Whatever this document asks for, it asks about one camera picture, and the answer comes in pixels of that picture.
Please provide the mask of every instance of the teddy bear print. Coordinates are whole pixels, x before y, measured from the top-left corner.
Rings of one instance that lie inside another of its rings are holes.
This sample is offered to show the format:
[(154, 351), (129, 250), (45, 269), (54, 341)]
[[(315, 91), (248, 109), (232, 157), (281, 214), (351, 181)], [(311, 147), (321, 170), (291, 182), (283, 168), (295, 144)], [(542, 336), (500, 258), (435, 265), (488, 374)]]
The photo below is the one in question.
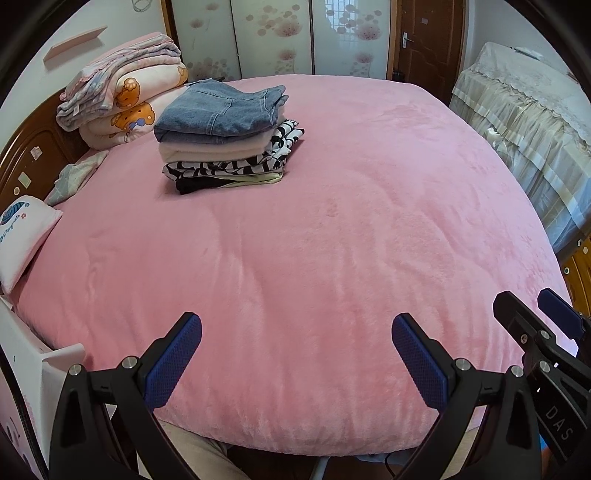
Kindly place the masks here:
[(188, 79), (189, 79), (189, 71), (187, 70), (187, 67), (182, 66), (182, 67), (177, 67), (178, 68), (178, 73), (180, 74), (181, 78), (177, 83), (177, 87), (180, 87), (183, 83), (185, 83)]
[(119, 108), (131, 108), (139, 100), (139, 83), (134, 78), (127, 78), (123, 82), (121, 91), (115, 97), (115, 103)]
[(111, 117), (111, 125), (131, 132), (135, 127), (152, 125), (156, 120), (156, 113), (148, 102), (140, 103), (125, 112), (118, 113)]

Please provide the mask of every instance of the pink bedspread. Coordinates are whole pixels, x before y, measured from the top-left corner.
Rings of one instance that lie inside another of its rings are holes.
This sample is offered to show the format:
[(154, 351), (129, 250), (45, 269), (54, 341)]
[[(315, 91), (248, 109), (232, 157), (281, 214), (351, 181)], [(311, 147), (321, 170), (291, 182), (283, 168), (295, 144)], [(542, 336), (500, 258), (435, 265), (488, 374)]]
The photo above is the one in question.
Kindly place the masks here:
[(18, 313), (55, 347), (82, 342), (96, 369), (194, 311), (203, 341), (162, 419), (300, 454), (415, 446), (436, 413), (392, 345), (394, 316), (505, 371), (521, 351), (492, 302), (512, 290), (535, 307), (544, 287), (567, 299), (558, 263), (503, 162), (427, 92), (352, 77), (236, 84), (279, 83), (306, 129), (280, 183), (181, 197), (152, 133), (115, 147), (62, 204)]

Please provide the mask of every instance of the blue denim garment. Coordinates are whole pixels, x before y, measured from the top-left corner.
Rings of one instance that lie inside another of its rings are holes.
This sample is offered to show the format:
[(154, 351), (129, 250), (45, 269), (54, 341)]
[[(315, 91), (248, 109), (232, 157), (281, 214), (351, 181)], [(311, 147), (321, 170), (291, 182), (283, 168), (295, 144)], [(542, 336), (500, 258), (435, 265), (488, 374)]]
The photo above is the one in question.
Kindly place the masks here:
[(288, 96), (285, 86), (245, 93), (217, 80), (201, 80), (168, 105), (154, 124), (159, 142), (169, 139), (172, 132), (183, 135), (192, 143), (223, 144), (242, 140), (277, 125), (278, 109)]

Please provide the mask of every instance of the bolt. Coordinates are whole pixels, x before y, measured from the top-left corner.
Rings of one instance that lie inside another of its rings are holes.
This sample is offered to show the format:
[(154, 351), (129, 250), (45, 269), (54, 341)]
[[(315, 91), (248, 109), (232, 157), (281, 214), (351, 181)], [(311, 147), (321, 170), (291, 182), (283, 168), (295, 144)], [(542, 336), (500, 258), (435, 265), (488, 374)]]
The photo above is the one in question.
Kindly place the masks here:
[(68, 370), (68, 373), (73, 377), (78, 375), (80, 372), (82, 372), (82, 365), (80, 365), (80, 364), (74, 364)]
[(472, 364), (465, 358), (458, 358), (456, 360), (456, 367), (458, 367), (463, 372), (465, 372), (466, 370), (470, 370), (471, 366)]
[(511, 367), (511, 373), (515, 375), (517, 378), (523, 377), (523, 369), (518, 367), (517, 365), (513, 365)]
[(138, 364), (138, 358), (136, 356), (126, 356), (121, 362), (123, 368), (133, 368)]

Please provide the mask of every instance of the door handle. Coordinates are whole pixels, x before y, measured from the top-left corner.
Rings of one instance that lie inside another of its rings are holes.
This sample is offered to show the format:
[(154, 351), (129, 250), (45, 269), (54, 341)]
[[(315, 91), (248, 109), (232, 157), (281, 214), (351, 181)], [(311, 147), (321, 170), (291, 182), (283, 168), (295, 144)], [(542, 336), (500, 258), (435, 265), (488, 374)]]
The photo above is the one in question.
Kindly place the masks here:
[(414, 40), (411, 40), (410, 38), (408, 38), (408, 33), (407, 32), (402, 32), (402, 47), (406, 48), (406, 43), (412, 41), (414, 42)]

